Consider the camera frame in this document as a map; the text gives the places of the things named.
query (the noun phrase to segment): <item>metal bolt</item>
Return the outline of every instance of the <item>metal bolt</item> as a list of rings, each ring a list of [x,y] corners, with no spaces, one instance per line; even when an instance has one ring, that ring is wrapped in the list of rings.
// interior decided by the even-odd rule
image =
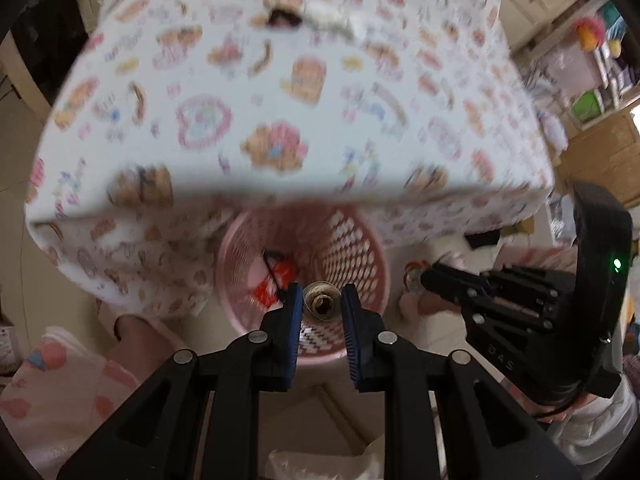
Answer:
[[[471,362],[471,355],[464,350],[455,350],[451,354],[451,358],[459,365],[468,365]]]
[[[392,345],[393,343],[398,341],[398,336],[393,332],[385,330],[384,332],[380,332],[378,334],[378,341],[384,343],[385,345]]]
[[[193,353],[191,353],[191,350],[178,350],[175,354],[174,354],[174,363],[177,363],[179,365],[185,365],[187,363],[190,363],[193,360]]]
[[[249,332],[249,341],[252,343],[264,343],[269,335],[264,330],[254,330]]]

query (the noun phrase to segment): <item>floor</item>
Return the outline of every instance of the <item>floor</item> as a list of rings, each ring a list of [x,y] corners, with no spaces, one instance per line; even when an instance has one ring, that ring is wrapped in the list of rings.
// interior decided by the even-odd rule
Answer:
[[[98,323],[91,295],[71,283],[50,263],[31,240],[25,225],[23,202],[31,161],[38,145],[42,125],[35,115],[17,97],[7,81],[0,85],[0,299],[2,315],[17,329],[20,351],[27,355],[46,326],[57,325],[73,333],[87,348],[104,352],[113,340]],[[404,265],[414,259],[433,259],[447,251],[465,254],[468,268],[472,271],[489,268],[497,253],[496,248],[471,251],[462,236],[448,236],[432,240],[429,244],[410,246],[388,253],[392,274],[392,287],[385,322],[399,334],[409,333],[410,327],[396,310],[402,293]],[[214,299],[197,317],[186,316],[171,328],[199,354],[220,350],[235,337],[222,310]],[[464,323],[460,316],[442,313],[423,322],[416,344],[424,349],[449,354],[453,349],[468,345],[464,341]],[[269,443],[260,446],[261,452],[274,447],[287,449],[293,446],[299,451],[322,450],[325,453],[343,454],[348,448],[335,436],[335,428],[319,431],[328,423],[325,416],[317,420],[313,434],[313,445],[308,439],[295,436],[287,426],[280,432],[284,420],[300,420],[300,434],[308,436],[305,421],[318,418],[319,401],[310,386],[325,383],[330,386],[332,397],[345,413],[359,420],[365,441],[371,441],[383,432],[382,394],[362,397],[355,393],[344,364],[326,369],[298,371],[296,387],[283,399],[271,399],[261,408],[261,430]],[[284,434],[289,437],[281,441]]]

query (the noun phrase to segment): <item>table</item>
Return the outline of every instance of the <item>table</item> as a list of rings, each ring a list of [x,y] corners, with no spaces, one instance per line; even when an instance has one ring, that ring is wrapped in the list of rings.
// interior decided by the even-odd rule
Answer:
[[[286,0],[364,21],[359,43],[267,28],[263,1],[104,1],[26,206],[79,286],[177,317],[213,293],[242,208],[354,203],[393,247],[510,224],[548,195],[499,0]]]

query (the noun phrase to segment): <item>wooden chair leg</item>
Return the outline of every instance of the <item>wooden chair leg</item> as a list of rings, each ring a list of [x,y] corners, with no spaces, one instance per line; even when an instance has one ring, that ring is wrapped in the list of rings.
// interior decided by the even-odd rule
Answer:
[[[11,31],[4,37],[0,44],[0,65],[4,73],[9,77],[12,85],[19,92],[23,102],[44,124],[49,117],[51,105],[31,77],[27,66],[20,56]]]

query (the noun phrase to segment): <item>wooden door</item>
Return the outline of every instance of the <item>wooden door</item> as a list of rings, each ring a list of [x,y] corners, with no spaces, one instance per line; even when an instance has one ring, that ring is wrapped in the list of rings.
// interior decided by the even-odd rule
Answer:
[[[625,206],[640,203],[640,134],[632,107],[604,119],[569,141],[558,174],[609,189]]]

